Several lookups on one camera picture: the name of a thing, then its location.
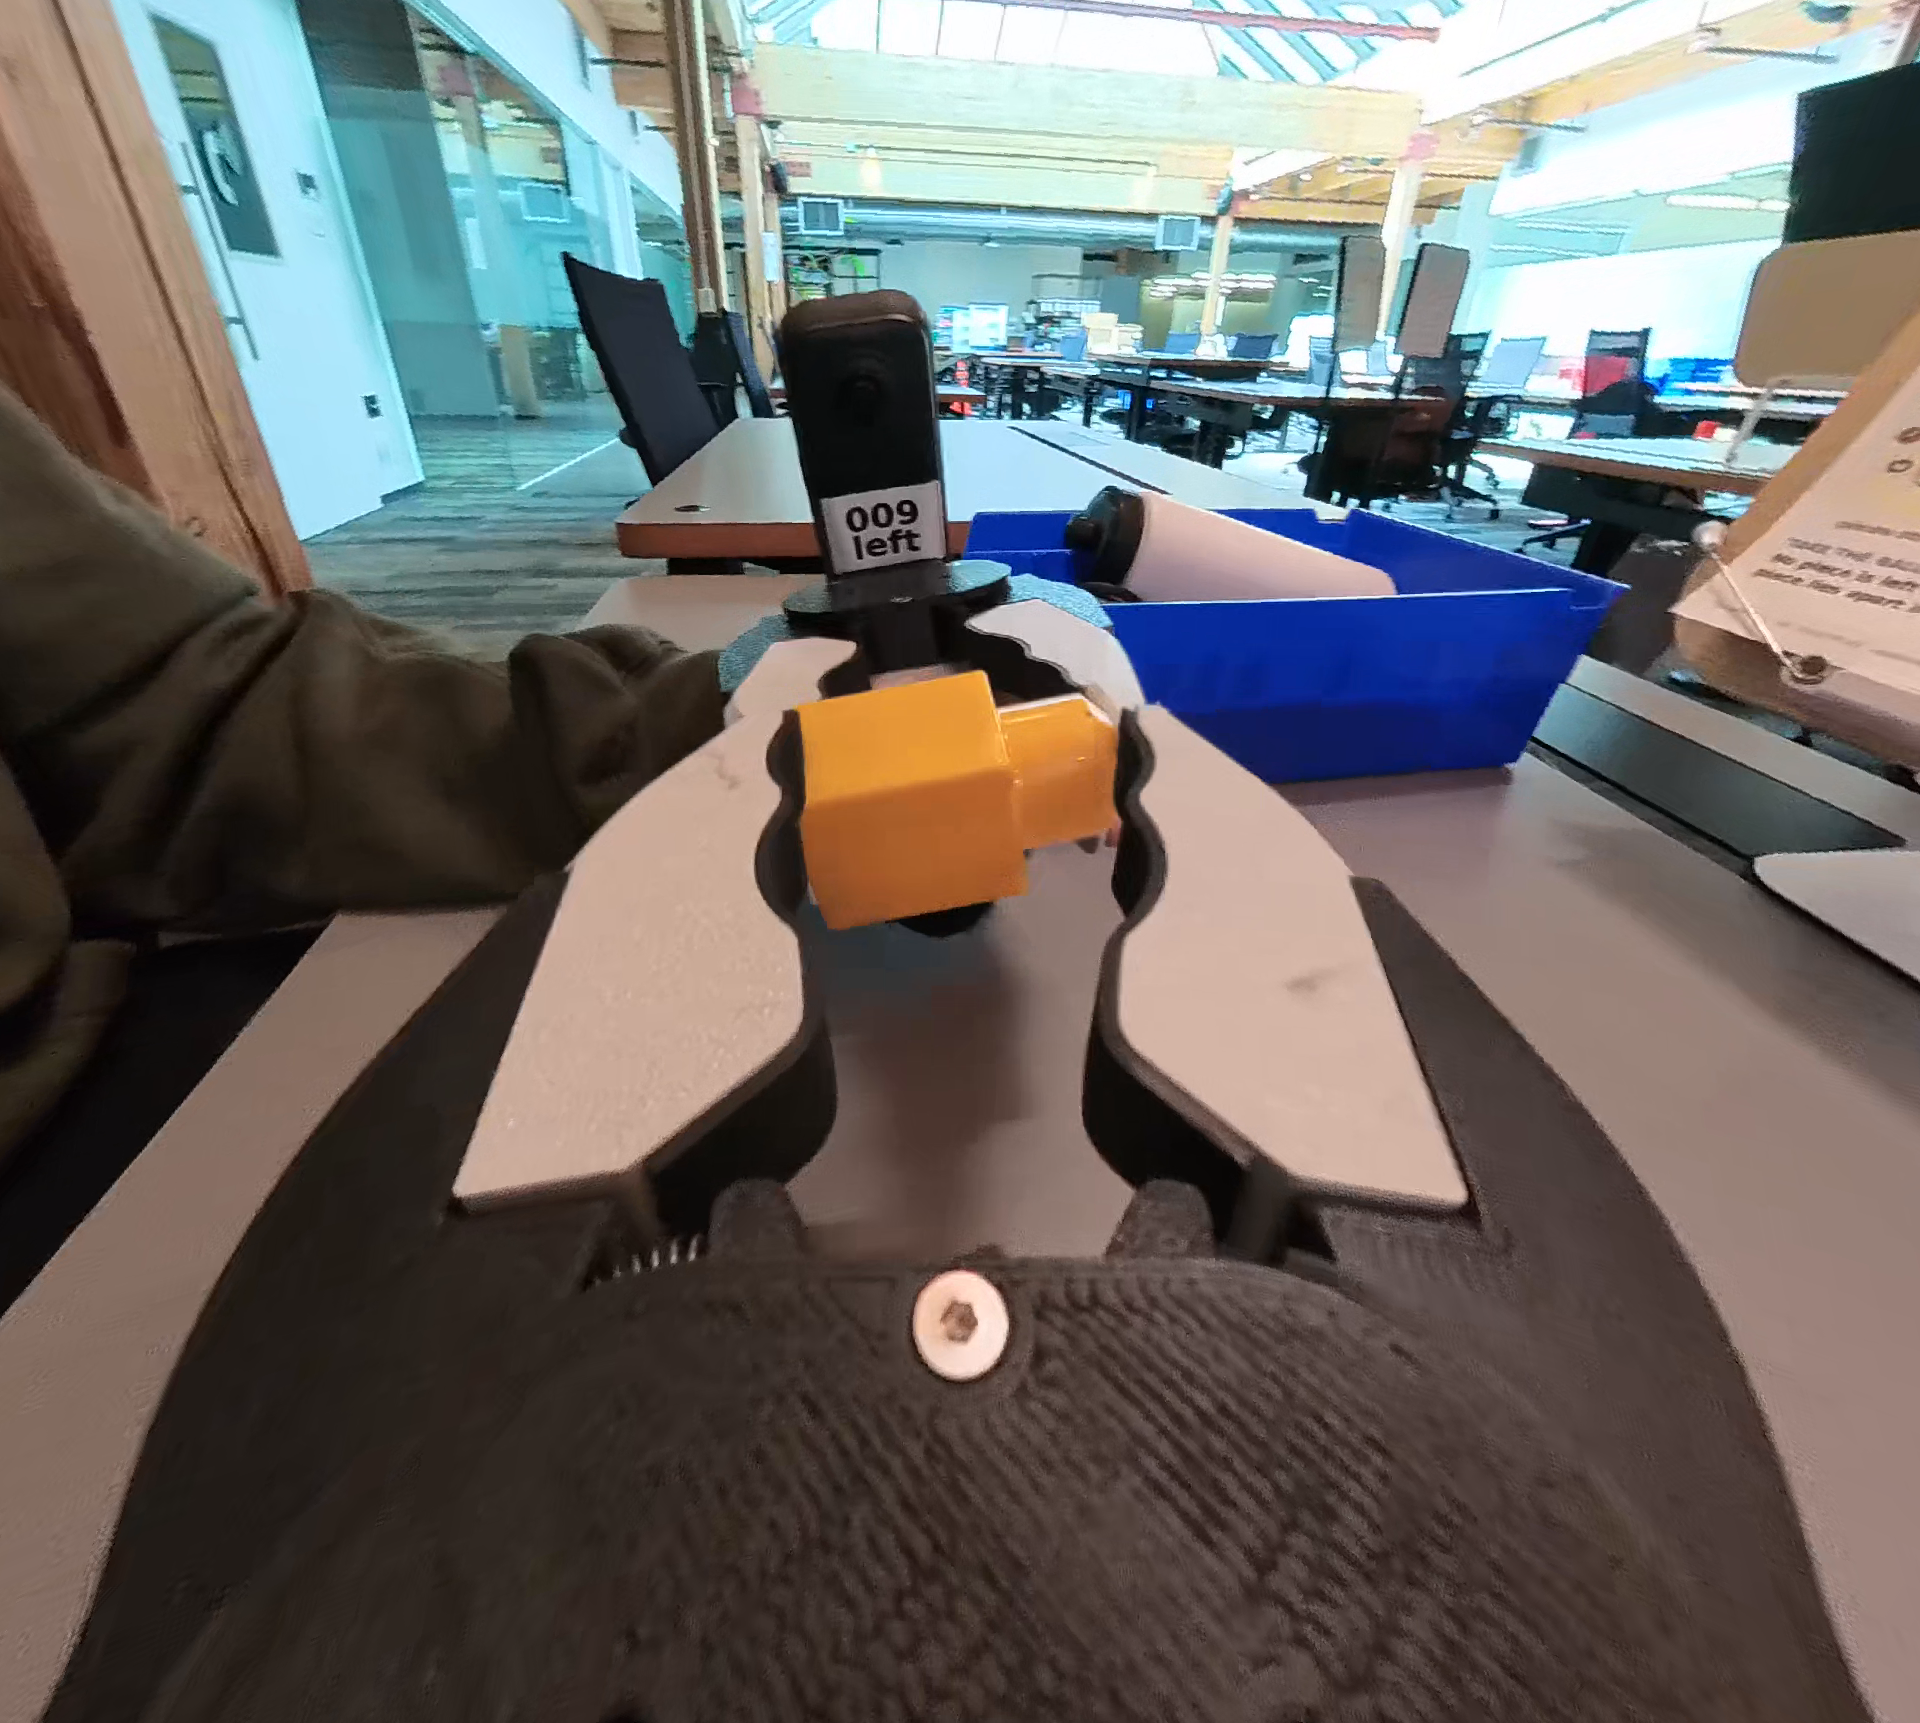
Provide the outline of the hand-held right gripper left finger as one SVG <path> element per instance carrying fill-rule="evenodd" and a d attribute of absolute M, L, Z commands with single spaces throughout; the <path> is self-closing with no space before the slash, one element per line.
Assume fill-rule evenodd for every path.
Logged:
<path fill-rule="evenodd" d="M 808 972 L 801 748 L 755 711 L 645 789 L 566 870 L 454 1202 L 612 1202 L 706 1231 L 723 1187 L 791 1184 L 835 1126 Z"/>

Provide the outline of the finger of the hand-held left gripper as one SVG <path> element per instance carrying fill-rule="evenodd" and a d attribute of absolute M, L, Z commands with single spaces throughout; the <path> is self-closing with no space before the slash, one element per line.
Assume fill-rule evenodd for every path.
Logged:
<path fill-rule="evenodd" d="M 1080 694 L 1110 720 L 1146 709 L 1120 635 L 1039 595 L 961 621 L 961 665 L 982 669 L 996 702 Z"/>
<path fill-rule="evenodd" d="M 759 637 L 741 635 L 723 647 L 723 720 L 781 715 L 824 698 L 824 678 L 858 657 L 849 637 Z"/>

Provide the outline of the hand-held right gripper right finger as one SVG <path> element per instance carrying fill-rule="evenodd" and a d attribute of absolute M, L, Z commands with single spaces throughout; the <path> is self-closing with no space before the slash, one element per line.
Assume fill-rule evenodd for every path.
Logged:
<path fill-rule="evenodd" d="M 1197 1191 L 1225 1259 L 1330 1211 L 1457 1222 L 1475 1184 L 1345 861 L 1163 709 L 1120 725 L 1120 928 L 1080 1126 L 1133 1187 Z"/>

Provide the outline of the yellow block with round peg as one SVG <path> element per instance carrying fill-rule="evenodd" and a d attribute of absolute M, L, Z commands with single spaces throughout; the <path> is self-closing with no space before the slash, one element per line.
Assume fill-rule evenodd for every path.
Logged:
<path fill-rule="evenodd" d="M 1087 694 L 996 702 L 988 674 L 796 709 L 801 861 L 835 931 L 1019 899 L 1031 855 L 1120 822 L 1120 715 Z"/>

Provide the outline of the blue plastic bin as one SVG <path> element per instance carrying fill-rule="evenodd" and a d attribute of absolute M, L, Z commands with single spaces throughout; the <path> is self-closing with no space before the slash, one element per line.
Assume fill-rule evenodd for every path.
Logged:
<path fill-rule="evenodd" d="M 978 513 L 965 553 L 1087 591 L 1069 518 Z M 1621 595 L 1606 579 L 1378 513 L 1225 518 L 1400 582 L 1374 599 L 1105 599 L 1146 702 L 1268 782 L 1516 762 Z"/>

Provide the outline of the person's left forearm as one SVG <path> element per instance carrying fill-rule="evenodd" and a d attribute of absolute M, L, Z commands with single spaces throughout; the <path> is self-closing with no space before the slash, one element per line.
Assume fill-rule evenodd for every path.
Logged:
<path fill-rule="evenodd" d="M 101 1054 L 156 938 L 505 901 L 723 730 L 645 629 L 445 647 L 242 569 L 0 399 L 0 1145 Z"/>

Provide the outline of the wood edged grey desk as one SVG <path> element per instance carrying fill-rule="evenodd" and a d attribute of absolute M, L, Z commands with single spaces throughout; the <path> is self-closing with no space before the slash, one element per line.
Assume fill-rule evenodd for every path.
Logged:
<path fill-rule="evenodd" d="M 948 421 L 948 551 L 965 553 L 978 513 L 1075 513 L 1105 482 L 1172 492 L 1201 513 L 1308 508 L 1286 474 L 1265 482 L 1070 421 Z M 623 559 L 817 563 L 817 521 L 788 421 L 738 421 L 616 521 Z"/>

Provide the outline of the white cylinder black cap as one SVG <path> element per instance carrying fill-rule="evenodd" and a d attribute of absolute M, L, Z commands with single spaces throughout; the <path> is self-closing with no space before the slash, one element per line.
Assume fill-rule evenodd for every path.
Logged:
<path fill-rule="evenodd" d="M 1400 595 L 1374 563 L 1146 489 L 1101 489 L 1061 546 L 1101 595 L 1138 605 Z"/>

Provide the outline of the black tablet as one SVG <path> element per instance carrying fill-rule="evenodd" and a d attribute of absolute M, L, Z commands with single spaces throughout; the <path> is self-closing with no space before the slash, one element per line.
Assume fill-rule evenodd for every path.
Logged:
<path fill-rule="evenodd" d="M 1530 748 L 1735 868 L 1917 849 L 1917 792 L 1596 657 L 1550 694 Z"/>

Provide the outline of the wooden display board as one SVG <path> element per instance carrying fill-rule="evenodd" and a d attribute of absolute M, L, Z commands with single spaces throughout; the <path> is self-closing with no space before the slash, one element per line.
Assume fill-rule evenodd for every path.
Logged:
<path fill-rule="evenodd" d="M 1869 365 L 1843 407 L 1920 380 L 1920 319 L 1909 319 Z M 1772 478 L 1804 482 L 1809 474 L 1779 466 Z M 1767 528 L 1779 497 L 1758 492 L 1751 508 L 1701 551 L 1701 563 L 1675 605 L 1678 657 L 1719 694 L 1763 702 L 1800 725 L 1829 730 L 1888 762 L 1920 762 L 1920 642 L 1917 647 L 1786 647 L 1735 585 L 1735 553 Z"/>
<path fill-rule="evenodd" d="M 1920 310 L 1920 233 L 1786 243 L 1751 272 L 1735 376 L 1747 389 L 1851 387 Z"/>

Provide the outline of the white board stand base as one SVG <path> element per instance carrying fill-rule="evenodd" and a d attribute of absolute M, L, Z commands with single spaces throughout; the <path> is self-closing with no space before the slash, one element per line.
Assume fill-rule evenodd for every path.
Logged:
<path fill-rule="evenodd" d="M 1767 850 L 1751 861 L 1767 896 L 1920 984 L 1920 850 Z"/>

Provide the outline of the black red office chair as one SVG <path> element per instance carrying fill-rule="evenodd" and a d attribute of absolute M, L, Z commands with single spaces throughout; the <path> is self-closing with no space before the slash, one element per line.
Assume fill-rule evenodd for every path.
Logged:
<path fill-rule="evenodd" d="M 1648 436 L 1656 397 L 1647 387 L 1648 326 L 1590 332 L 1579 352 L 1579 397 L 1571 436 Z"/>

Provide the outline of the wide wooden pillar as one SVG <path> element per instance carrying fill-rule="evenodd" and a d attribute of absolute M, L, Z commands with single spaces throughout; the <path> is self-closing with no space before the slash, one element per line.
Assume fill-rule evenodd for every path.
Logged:
<path fill-rule="evenodd" d="M 0 371 L 265 591 L 309 553 L 250 421 L 111 0 L 0 0 Z"/>

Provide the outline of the dark logo wall panel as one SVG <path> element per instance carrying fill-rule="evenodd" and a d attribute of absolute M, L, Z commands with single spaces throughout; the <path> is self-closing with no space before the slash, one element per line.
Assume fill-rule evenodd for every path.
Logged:
<path fill-rule="evenodd" d="M 159 9 L 151 9 L 151 28 L 184 117 L 186 203 L 222 258 L 280 259 L 285 245 L 219 46 Z"/>

